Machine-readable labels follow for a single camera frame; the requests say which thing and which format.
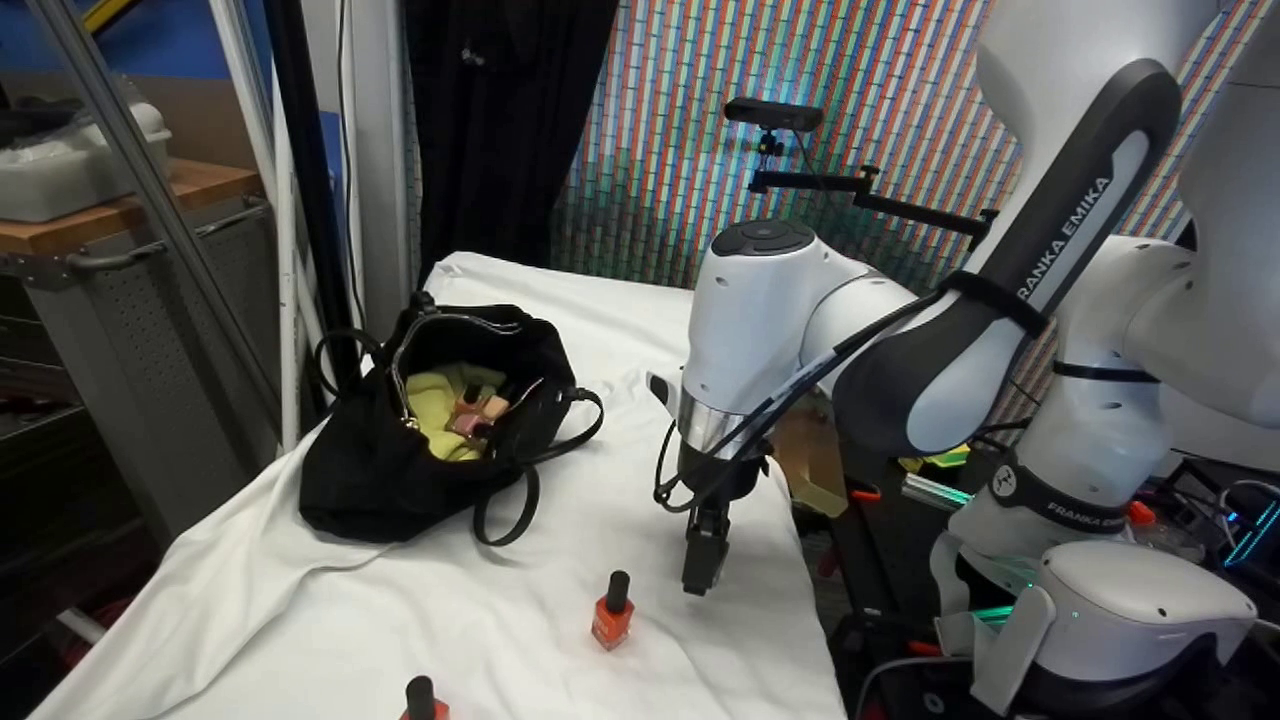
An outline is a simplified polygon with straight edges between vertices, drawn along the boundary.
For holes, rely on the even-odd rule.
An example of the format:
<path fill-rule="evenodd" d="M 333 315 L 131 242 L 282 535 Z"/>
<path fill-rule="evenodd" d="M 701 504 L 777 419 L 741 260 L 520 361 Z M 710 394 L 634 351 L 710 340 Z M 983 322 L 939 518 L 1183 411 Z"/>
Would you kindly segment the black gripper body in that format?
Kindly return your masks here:
<path fill-rule="evenodd" d="M 680 452 L 680 472 L 685 484 L 694 494 L 693 514 L 687 514 L 687 547 L 722 547 L 727 546 L 727 504 L 742 500 L 767 460 L 758 452 L 718 460 L 694 447 Z"/>

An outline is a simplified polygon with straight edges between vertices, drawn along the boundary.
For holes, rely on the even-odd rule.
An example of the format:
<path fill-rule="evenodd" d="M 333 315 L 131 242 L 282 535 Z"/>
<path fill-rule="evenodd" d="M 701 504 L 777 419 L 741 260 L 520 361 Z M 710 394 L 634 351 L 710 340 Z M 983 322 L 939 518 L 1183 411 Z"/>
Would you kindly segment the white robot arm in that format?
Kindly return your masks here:
<path fill-rule="evenodd" d="M 1225 0 L 990 0 L 976 89 L 1017 136 L 1019 176 L 968 260 L 922 291 L 770 219 L 722 227 L 701 265 L 672 425 L 687 504 L 680 583 L 727 556 L 727 509 L 804 394 L 836 410 L 844 467 L 965 446 L 1045 334 L 1179 123 L 1174 67 Z"/>

